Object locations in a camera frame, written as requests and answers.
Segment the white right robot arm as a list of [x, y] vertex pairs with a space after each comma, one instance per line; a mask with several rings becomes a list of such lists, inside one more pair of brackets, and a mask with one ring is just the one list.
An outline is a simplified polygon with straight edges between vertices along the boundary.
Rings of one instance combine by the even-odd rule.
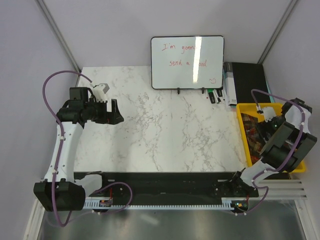
[[239, 103], [237, 120], [247, 167], [234, 174], [229, 191], [251, 192], [273, 174], [304, 171], [303, 160], [317, 143], [308, 119], [312, 108], [299, 98], [280, 103]]

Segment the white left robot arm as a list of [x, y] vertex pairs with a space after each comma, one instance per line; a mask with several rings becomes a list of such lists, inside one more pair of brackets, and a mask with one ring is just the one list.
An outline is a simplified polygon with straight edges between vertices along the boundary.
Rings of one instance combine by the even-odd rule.
[[52, 159], [44, 179], [33, 187], [46, 211], [80, 211], [91, 194], [104, 197], [109, 193], [110, 185], [101, 174], [90, 173], [78, 180], [74, 175], [76, 151], [85, 124], [117, 125], [124, 121], [116, 99], [111, 100], [111, 110], [107, 110], [109, 89], [106, 83], [93, 88], [71, 87], [69, 100], [54, 115], [57, 135]]

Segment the plaid long sleeve shirt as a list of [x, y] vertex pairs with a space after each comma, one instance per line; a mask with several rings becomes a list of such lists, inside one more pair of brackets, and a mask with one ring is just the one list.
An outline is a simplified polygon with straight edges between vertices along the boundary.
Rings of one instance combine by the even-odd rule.
[[258, 119], [245, 113], [241, 113], [245, 137], [248, 143], [251, 163], [255, 164], [261, 157], [260, 152], [265, 145], [265, 140], [260, 136], [257, 129]]

